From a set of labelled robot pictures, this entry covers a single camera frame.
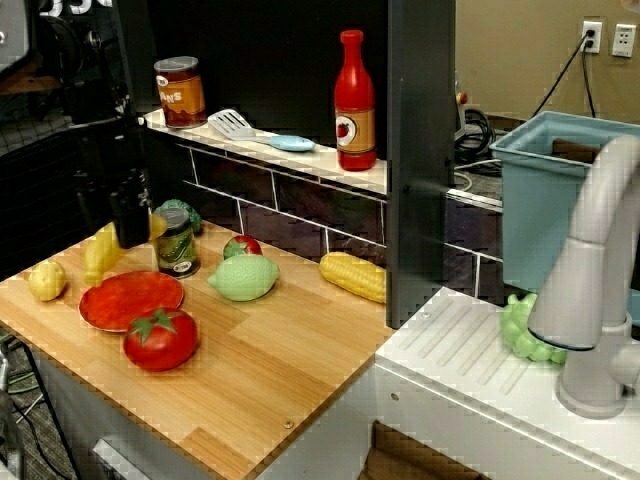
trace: power cord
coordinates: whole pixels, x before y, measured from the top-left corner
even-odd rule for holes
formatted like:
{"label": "power cord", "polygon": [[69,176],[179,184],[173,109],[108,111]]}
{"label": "power cord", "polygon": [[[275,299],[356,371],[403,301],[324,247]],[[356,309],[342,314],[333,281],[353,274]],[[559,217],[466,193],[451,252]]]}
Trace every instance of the power cord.
{"label": "power cord", "polygon": [[553,84],[553,87],[551,87],[551,90],[549,90],[549,93],[547,93],[547,95],[544,97],[544,99],[542,100],[542,102],[540,103],[538,108],[536,108],[536,111],[533,112],[533,115],[531,115],[531,117],[535,117],[540,112],[542,107],[544,107],[544,105],[547,103],[547,100],[549,100],[549,97],[551,97],[551,95],[555,91],[556,87],[560,83],[560,80],[562,79],[564,74],[567,72],[567,69],[571,65],[571,62],[573,62],[573,59],[576,58],[576,55],[580,51],[580,47],[582,47],[582,44],[584,43],[584,41],[589,37],[593,37],[595,34],[596,34],[595,30],[587,30],[587,33],[585,33],[582,36],[582,38],[580,39],[580,42],[578,43],[578,46],[576,47],[576,49],[574,50],[573,54],[569,58],[569,61],[565,64],[564,68],[560,72],[560,75],[558,76],[558,78],[556,79],[555,83]]}
{"label": "power cord", "polygon": [[591,107],[591,116],[593,118],[596,118],[596,110],[595,108],[593,108],[593,98],[591,96],[591,87],[589,86],[589,75],[587,75],[587,48],[590,48],[592,46],[593,40],[587,40],[587,42],[584,44],[584,50],[582,50],[582,73],[584,73],[584,88],[587,90],[589,107]]}
{"label": "power cord", "polygon": [[29,417],[27,417],[27,415],[24,413],[22,408],[20,408],[15,401],[13,402],[13,406],[17,410],[17,412],[22,416],[22,418],[24,418],[25,422],[27,422],[27,425],[29,425],[29,428],[31,429],[31,434],[33,435],[33,439],[36,442],[36,448],[38,449],[38,453],[40,453],[40,456],[42,457],[44,462],[47,464],[47,466],[60,478],[64,480],[71,480],[69,477],[61,473],[56,467],[54,467],[51,461],[49,461],[49,458],[45,455],[44,451],[42,450],[42,446],[40,445],[40,440],[38,440],[38,435],[36,434],[36,429],[33,426],[33,423],[31,422],[31,420],[29,420]]}
{"label": "power cord", "polygon": [[502,175],[500,160],[491,158],[489,151],[489,146],[496,141],[496,131],[491,127],[489,117],[480,110],[468,108],[465,110],[465,123],[467,131],[456,141],[454,147],[454,176],[467,182],[464,188],[459,189],[463,192],[471,189],[473,181],[459,170],[491,177]]}

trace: wire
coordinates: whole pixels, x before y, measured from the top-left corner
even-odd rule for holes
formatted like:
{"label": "wire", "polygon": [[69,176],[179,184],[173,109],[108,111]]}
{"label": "wire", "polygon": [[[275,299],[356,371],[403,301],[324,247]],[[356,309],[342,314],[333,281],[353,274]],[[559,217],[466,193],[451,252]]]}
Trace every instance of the wire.
{"label": "wire", "polygon": [[[44,393],[41,393],[40,396],[33,401],[29,408],[27,408],[27,410],[24,412],[25,417],[29,415],[29,412],[33,410],[36,405],[38,405],[38,402],[40,400],[42,400],[42,403],[44,403]],[[20,417],[18,420],[16,420],[16,425],[19,424],[22,420],[24,420],[24,417]]]}
{"label": "wire", "polygon": [[589,98],[589,107],[591,107],[591,116],[596,118],[596,110],[593,108],[593,98],[591,97],[591,87],[589,86],[589,75],[587,75],[587,49],[582,50],[582,72],[584,73],[584,88],[587,90],[587,97]]}
{"label": "wire", "polygon": [[462,165],[461,167],[455,167],[454,170],[464,170],[467,168],[473,168],[476,165],[486,165],[489,163],[500,163],[502,160],[493,159],[493,160],[481,160],[480,162],[470,163],[469,165]]}
{"label": "wire", "polygon": [[582,44],[584,43],[584,41],[587,39],[587,37],[589,37],[589,33],[585,33],[582,36],[582,39],[580,40],[580,43],[578,43],[578,46],[576,47],[576,49],[574,50],[573,54],[571,55],[571,58],[569,58],[569,61],[566,63],[566,65],[564,66],[564,68],[562,69],[562,72],[560,72],[560,75],[558,76],[558,78],[556,79],[556,82],[553,84],[553,87],[551,87],[551,90],[549,90],[549,93],[547,93],[547,95],[544,97],[544,99],[542,100],[542,103],[540,103],[540,105],[538,106],[538,108],[536,108],[536,111],[533,112],[533,115],[531,115],[531,117],[535,117],[538,112],[540,112],[540,110],[542,109],[542,107],[544,107],[544,104],[547,103],[547,100],[549,100],[549,97],[551,97],[551,95],[553,94],[553,92],[555,91],[556,87],[558,86],[558,84],[560,83],[560,80],[562,79],[562,77],[564,76],[564,74],[567,72],[567,69],[569,68],[569,65],[571,65],[571,62],[573,62],[573,59],[576,58],[576,55],[578,54],[578,52],[580,51],[580,48],[582,47]]}
{"label": "wire", "polygon": [[40,440],[38,440],[38,435],[36,434],[36,429],[33,426],[33,423],[31,422],[31,420],[29,420],[29,417],[26,416],[26,414],[22,411],[22,409],[16,404],[16,402],[13,402],[13,406],[16,408],[16,410],[18,411],[18,413],[22,416],[22,418],[25,419],[25,421],[27,422],[27,425],[29,425],[29,428],[31,429],[31,434],[33,435],[33,439],[36,442],[36,448],[38,449],[38,453],[40,453],[40,456],[42,457],[42,459],[44,460],[44,462],[48,465],[48,467],[56,474],[58,475],[60,478],[63,478],[64,480],[71,480],[69,477],[67,477],[66,475],[62,474],[56,467],[53,466],[53,464],[49,461],[49,459],[47,458],[47,456],[45,455],[44,451],[42,450],[42,446],[40,445]]}
{"label": "wire", "polygon": [[9,390],[7,393],[9,395],[18,395],[20,393],[33,392],[34,390],[38,390],[39,388],[40,388],[40,385],[32,385],[31,387],[22,388],[19,390]]}
{"label": "wire", "polygon": [[[46,404],[46,403],[47,403],[47,402],[46,402],[46,400],[44,400],[44,399],[43,399],[43,400],[38,400],[37,402],[35,402],[35,403],[33,404],[33,406],[34,406],[34,407],[37,407],[37,406],[39,406],[39,405],[43,405],[43,404]],[[12,413],[12,414],[14,414],[14,413],[18,413],[18,411],[14,408],[14,409],[13,409],[13,411],[12,411],[11,413]],[[21,420],[22,420],[22,417],[20,417],[16,423],[19,423]]]}
{"label": "wire", "polygon": [[500,177],[499,162],[479,162],[493,160],[489,146],[496,141],[496,131],[491,127],[489,117],[480,110],[466,109],[465,127],[465,134],[455,143],[455,163],[468,167],[470,173]]}
{"label": "wire", "polygon": [[31,377],[33,377],[33,376],[34,376],[34,373],[33,373],[33,372],[25,373],[24,375],[22,375],[22,376],[20,376],[20,377],[18,377],[18,378],[14,378],[13,380],[9,380],[9,385],[14,385],[14,384],[16,384],[16,383],[20,383],[20,382],[22,382],[23,380],[26,380],[27,378],[31,378]]}
{"label": "wire", "polygon": [[471,190],[471,187],[473,187],[473,180],[471,180],[471,178],[466,176],[464,173],[454,172],[453,175],[456,176],[456,177],[463,178],[467,182],[469,182],[469,184],[466,187],[464,187],[462,189],[458,188],[458,190],[460,190],[461,192],[467,192],[467,191]]}

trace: tile backsplash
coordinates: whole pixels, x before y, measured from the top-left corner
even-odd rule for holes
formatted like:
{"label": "tile backsplash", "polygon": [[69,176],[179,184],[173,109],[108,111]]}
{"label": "tile backsplash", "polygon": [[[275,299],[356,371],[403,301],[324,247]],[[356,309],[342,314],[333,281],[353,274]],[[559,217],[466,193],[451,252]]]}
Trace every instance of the tile backsplash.
{"label": "tile backsplash", "polygon": [[[181,139],[184,200],[205,220],[319,262],[344,251],[386,267],[384,195]],[[502,212],[446,201],[443,284],[496,305],[526,292],[502,281]]]}
{"label": "tile backsplash", "polygon": [[314,262],[345,251],[386,266],[386,199],[277,165],[181,143],[185,201],[202,217]]}

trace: can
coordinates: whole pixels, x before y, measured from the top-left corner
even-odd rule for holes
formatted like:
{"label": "can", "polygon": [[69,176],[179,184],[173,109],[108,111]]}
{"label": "can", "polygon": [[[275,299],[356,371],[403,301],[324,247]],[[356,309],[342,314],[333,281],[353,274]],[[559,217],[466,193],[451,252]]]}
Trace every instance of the can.
{"label": "can", "polygon": [[196,256],[193,229],[189,212],[183,208],[157,210],[167,221],[167,230],[153,241],[158,269],[174,278],[186,278],[198,271],[200,260]]}
{"label": "can", "polygon": [[207,113],[198,59],[167,58],[156,62],[153,69],[167,127],[192,128],[204,125]]}

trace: red bottle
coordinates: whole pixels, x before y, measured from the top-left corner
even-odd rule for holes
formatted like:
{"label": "red bottle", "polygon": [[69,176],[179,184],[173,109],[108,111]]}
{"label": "red bottle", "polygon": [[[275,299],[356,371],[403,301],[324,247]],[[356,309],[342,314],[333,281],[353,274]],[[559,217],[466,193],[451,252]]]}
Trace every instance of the red bottle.
{"label": "red bottle", "polygon": [[367,170],[376,163],[376,101],[371,77],[360,55],[363,39],[364,33],[360,30],[346,30],[340,34],[344,64],[334,97],[338,163],[351,172]]}

